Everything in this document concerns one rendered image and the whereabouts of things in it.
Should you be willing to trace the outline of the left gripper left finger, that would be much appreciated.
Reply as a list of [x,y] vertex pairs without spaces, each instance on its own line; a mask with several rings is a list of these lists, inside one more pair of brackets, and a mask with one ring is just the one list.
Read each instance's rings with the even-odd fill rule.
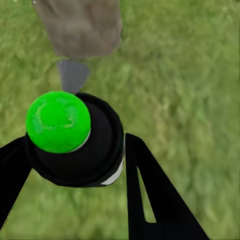
[[0,229],[31,170],[24,136],[0,148]]

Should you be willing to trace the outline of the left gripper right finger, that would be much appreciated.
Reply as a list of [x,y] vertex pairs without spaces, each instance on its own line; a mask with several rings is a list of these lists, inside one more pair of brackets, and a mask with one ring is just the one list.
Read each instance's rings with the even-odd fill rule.
[[[145,142],[125,134],[129,240],[210,240]],[[156,223],[146,221],[140,171]]]

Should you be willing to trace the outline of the pesticide atomizer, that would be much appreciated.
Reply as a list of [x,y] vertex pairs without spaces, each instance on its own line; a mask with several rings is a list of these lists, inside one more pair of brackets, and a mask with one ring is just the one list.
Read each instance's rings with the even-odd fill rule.
[[45,179],[65,187],[106,187],[120,176],[125,132],[106,101],[78,92],[91,76],[83,59],[58,64],[61,91],[48,92],[28,109],[25,152]]

